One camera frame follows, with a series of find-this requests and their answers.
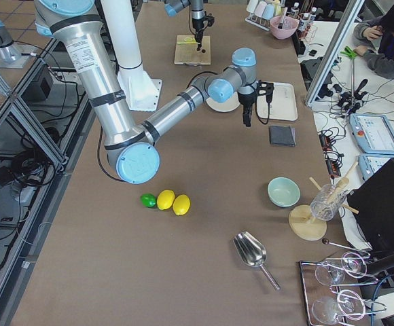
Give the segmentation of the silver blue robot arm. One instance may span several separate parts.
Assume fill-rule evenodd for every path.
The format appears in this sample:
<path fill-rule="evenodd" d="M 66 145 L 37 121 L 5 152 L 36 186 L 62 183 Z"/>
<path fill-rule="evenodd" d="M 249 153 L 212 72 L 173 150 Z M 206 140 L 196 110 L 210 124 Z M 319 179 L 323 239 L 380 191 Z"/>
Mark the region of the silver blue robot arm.
<path fill-rule="evenodd" d="M 192 32 L 201 48 L 204 30 L 211 26 L 213 17 L 204 11 L 203 1 L 165 1 L 164 9 L 169 16 L 190 8 Z M 94 1 L 37 1 L 36 9 L 47 9 L 63 18 L 82 18 L 96 8 Z M 130 1 L 101 1 L 101 8 L 107 29 L 115 49 L 116 60 L 122 71 L 140 69 L 142 65 L 139 43 Z M 20 51 L 14 45 L 12 36 L 0 21 L 0 55 L 5 62 L 20 58 Z"/>
<path fill-rule="evenodd" d="M 244 108 L 255 101 L 256 59 L 237 49 L 222 73 L 197 77 L 171 102 L 158 107 L 162 82 L 143 68 L 129 1 L 36 1 L 37 31 L 62 42 L 105 132 L 107 159 L 128 183 L 158 171 L 157 140 L 208 99 L 237 94 Z"/>

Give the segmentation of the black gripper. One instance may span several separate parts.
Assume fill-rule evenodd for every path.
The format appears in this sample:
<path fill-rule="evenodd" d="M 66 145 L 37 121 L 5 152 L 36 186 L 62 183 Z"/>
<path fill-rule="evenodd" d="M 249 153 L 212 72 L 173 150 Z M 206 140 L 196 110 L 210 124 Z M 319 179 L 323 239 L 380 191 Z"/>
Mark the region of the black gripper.
<path fill-rule="evenodd" d="M 243 124 L 251 127 L 253 106 L 257 100 L 255 86 L 243 86 L 237 90 L 239 103 L 243 106 Z"/>
<path fill-rule="evenodd" d="M 203 29 L 204 29 L 204 11 L 191 10 L 192 26 L 194 28 L 194 39 L 197 43 L 197 51 L 202 49 Z"/>

